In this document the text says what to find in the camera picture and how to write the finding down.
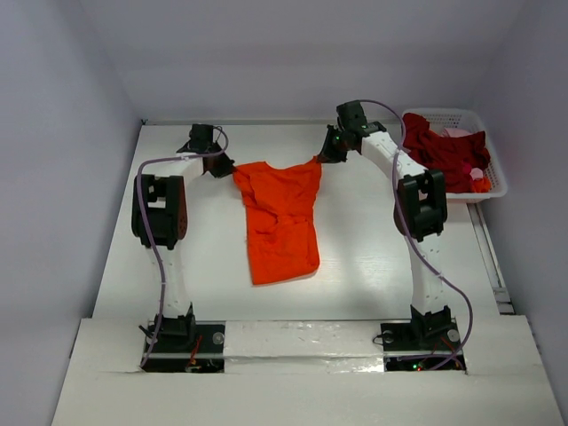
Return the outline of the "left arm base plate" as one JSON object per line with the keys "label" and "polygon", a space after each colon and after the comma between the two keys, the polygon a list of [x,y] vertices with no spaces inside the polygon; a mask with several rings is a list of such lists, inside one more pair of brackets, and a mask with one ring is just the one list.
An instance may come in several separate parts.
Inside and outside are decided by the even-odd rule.
{"label": "left arm base plate", "polygon": [[199,321],[192,343],[158,338],[142,369],[148,373],[220,374],[225,371],[225,323]]}

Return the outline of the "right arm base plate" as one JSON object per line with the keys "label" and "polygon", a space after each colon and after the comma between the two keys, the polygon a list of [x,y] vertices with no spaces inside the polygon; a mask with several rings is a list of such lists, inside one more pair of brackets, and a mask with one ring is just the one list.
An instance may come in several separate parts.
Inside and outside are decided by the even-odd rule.
{"label": "right arm base plate", "polygon": [[386,372],[428,371],[443,361],[445,364],[438,370],[466,370],[462,352],[454,354],[461,344],[455,324],[448,330],[421,338],[414,333],[409,322],[387,322],[381,325],[372,342],[383,351]]}

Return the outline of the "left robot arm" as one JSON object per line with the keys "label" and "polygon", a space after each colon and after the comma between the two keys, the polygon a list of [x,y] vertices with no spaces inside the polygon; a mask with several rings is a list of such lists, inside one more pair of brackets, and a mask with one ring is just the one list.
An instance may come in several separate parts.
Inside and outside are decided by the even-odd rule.
{"label": "left robot arm", "polygon": [[193,304],[184,280],[181,241],[188,229],[185,186],[209,173],[232,174],[234,160],[226,154],[229,138],[222,127],[196,123],[188,140],[169,157],[146,160],[133,181],[130,226],[157,265],[159,307],[154,321],[140,329],[151,353],[191,351],[198,332]]}

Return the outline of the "orange t shirt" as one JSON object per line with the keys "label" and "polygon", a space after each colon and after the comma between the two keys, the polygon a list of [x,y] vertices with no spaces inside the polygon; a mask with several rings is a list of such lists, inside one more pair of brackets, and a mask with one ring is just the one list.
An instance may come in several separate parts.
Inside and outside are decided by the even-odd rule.
{"label": "orange t shirt", "polygon": [[233,182],[246,210],[247,254],[252,284],[302,279],[320,267],[314,206],[321,164],[275,169],[251,162],[234,169]]}

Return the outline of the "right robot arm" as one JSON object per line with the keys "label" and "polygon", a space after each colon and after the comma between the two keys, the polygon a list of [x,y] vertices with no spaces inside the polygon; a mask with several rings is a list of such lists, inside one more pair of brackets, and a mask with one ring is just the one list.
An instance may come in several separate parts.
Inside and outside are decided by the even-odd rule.
{"label": "right robot arm", "polygon": [[370,122],[360,100],[339,105],[336,113],[337,124],[327,126],[318,161],[345,162],[347,154],[356,151],[390,178],[395,226],[405,237],[410,256],[410,319],[384,322],[380,345],[408,354],[434,351],[440,338],[455,329],[439,266],[439,236],[447,220],[445,176],[411,158],[381,123]]}

